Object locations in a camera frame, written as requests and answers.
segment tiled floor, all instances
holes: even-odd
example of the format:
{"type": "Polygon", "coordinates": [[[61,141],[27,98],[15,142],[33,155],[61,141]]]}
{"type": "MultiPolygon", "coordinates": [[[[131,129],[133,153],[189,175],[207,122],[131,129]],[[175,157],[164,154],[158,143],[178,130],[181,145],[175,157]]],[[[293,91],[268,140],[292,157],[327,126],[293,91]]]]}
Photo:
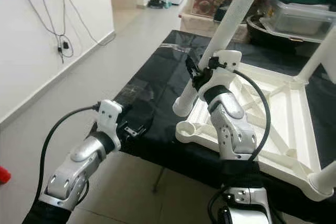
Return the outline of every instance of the tiled floor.
{"type": "MultiPolygon", "coordinates": [[[[0,164],[12,173],[0,186],[0,223],[21,223],[37,186],[40,150],[52,125],[75,108],[113,98],[172,29],[179,29],[179,7],[118,12],[116,39],[99,48],[27,111],[0,132],[0,164]]],[[[46,158],[45,178],[87,134],[93,112],[73,116],[56,132],[46,158]]],[[[110,154],[91,177],[87,198],[70,224],[209,223],[206,204],[214,189],[124,153],[110,154]]]]}

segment red object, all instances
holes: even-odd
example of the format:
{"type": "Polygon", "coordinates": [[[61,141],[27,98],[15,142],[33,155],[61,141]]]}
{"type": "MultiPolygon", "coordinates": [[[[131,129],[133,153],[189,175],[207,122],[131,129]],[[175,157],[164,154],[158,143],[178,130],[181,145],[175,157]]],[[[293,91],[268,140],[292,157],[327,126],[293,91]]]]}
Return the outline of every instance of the red object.
{"type": "Polygon", "coordinates": [[[1,183],[7,183],[10,180],[11,176],[12,175],[9,173],[9,171],[7,171],[5,168],[0,166],[0,182],[1,183]]]}

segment black tablecloth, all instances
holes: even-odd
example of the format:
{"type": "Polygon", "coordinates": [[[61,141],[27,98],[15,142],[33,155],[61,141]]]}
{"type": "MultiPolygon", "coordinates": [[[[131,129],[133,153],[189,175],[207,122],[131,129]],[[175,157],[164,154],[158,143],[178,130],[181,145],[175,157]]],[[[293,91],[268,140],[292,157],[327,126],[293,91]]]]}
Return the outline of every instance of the black tablecloth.
{"type": "MultiPolygon", "coordinates": [[[[164,43],[193,48],[200,57],[209,41],[207,37],[174,30],[164,43]]],[[[241,51],[244,63],[292,76],[298,74],[307,62],[304,57],[247,44],[231,43],[228,49],[241,51]]],[[[159,47],[117,95],[116,101],[124,106],[132,105],[124,118],[131,128],[137,129],[154,119],[149,131],[140,139],[123,141],[122,151],[218,188],[221,184],[218,153],[195,143],[182,144],[175,138],[176,124],[186,119],[172,111],[172,104],[189,80],[185,59],[183,52],[159,47]]],[[[326,80],[325,75],[324,69],[319,67],[306,87],[321,167],[336,157],[336,107],[333,104],[336,101],[336,86],[326,80]]],[[[298,188],[270,176],[265,177],[269,197],[273,198],[279,210],[306,220],[321,220],[322,213],[328,216],[330,209],[336,207],[335,197],[320,203],[311,202],[302,196],[298,188]],[[305,209],[291,209],[297,208],[297,204],[303,204],[305,209]],[[309,213],[310,208],[320,212],[309,213]]]]}

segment table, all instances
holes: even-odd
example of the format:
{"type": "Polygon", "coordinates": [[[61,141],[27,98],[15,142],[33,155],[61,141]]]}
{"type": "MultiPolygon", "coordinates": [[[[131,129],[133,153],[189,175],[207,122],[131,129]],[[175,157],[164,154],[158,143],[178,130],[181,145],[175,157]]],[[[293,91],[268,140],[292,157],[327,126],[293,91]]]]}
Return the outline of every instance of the table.
{"type": "MultiPolygon", "coordinates": [[[[164,43],[193,48],[201,57],[210,38],[173,30],[164,43]]],[[[242,62],[289,75],[296,75],[308,58],[284,54],[254,45],[231,43],[230,50],[243,53],[242,62]]],[[[132,109],[124,117],[130,128],[137,129],[153,119],[141,138],[122,140],[121,150],[147,161],[219,188],[219,154],[195,143],[183,144],[175,138],[175,126],[186,118],[176,116],[172,104],[189,80],[186,54],[159,47],[142,68],[120,91],[115,100],[132,109]]],[[[325,79],[319,67],[306,87],[321,167],[336,159],[336,85],[325,79]]],[[[330,220],[336,209],[336,196],[322,202],[306,198],[297,187],[263,174],[263,182],[274,207],[307,221],[330,220]]]]}

